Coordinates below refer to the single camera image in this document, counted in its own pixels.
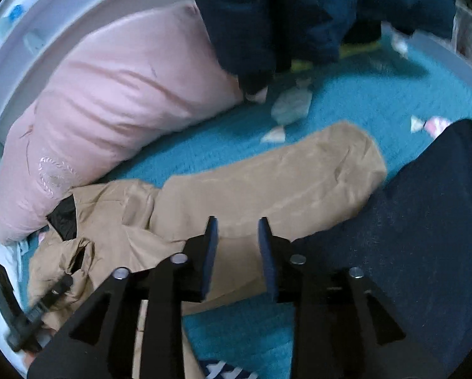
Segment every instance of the tan jacket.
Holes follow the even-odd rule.
[[[385,176],[373,140],[342,122],[251,159],[174,176],[162,189],[138,180],[76,188],[77,238],[63,242],[55,230],[47,234],[30,263],[30,302],[70,273],[76,253],[86,247],[73,288],[45,317],[59,329],[113,269],[156,266],[202,234],[210,215],[219,220],[220,237],[210,292],[202,304],[185,303],[184,313],[258,295],[265,291],[257,243],[261,217],[269,218],[276,235],[304,237],[355,215]],[[184,349],[186,378],[201,379],[187,340]]]

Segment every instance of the silver rivet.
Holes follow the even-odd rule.
[[[293,265],[304,265],[306,263],[306,257],[299,254],[294,254],[290,257],[290,263]]]
[[[171,257],[171,262],[173,264],[184,264],[187,261],[188,261],[188,257],[185,254],[174,254]]]
[[[124,280],[131,273],[127,268],[117,268],[113,271],[113,278],[116,280]]]
[[[348,274],[352,278],[355,278],[358,280],[359,278],[362,278],[364,276],[364,271],[358,266],[354,266],[353,268],[350,268],[350,270],[348,271]]]

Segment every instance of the navy and white striped cloth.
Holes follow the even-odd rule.
[[[258,379],[259,377],[256,373],[228,365],[222,360],[200,360],[199,365],[206,379]]]

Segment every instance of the blue mattress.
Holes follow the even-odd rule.
[[[348,120],[375,138],[389,177],[432,142],[426,132],[410,132],[411,115],[424,120],[431,116],[452,121],[472,118],[472,90],[461,79],[413,48],[409,60],[399,57],[387,38],[378,51],[349,57],[301,76],[312,78],[313,101],[308,117],[286,128],[286,144],[339,120]],[[295,85],[295,77],[288,75],[276,81],[265,105],[240,105],[164,137],[105,180],[140,178],[162,186],[171,175],[213,169],[281,146],[261,144],[260,139],[275,126],[270,116],[272,104],[280,92]],[[263,379],[289,377],[291,306],[274,305],[263,295],[186,317],[184,323],[199,359],[221,359],[256,371]]]

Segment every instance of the white sheet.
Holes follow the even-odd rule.
[[[0,264],[5,267],[9,280],[15,291],[15,297],[20,303],[19,289],[18,289],[18,275],[20,259],[18,255],[18,246],[5,247],[0,244]],[[8,333],[8,326],[0,313],[0,350],[5,357],[10,361],[13,367],[25,377],[27,370],[23,363],[23,353],[14,353],[6,343],[5,336]]]

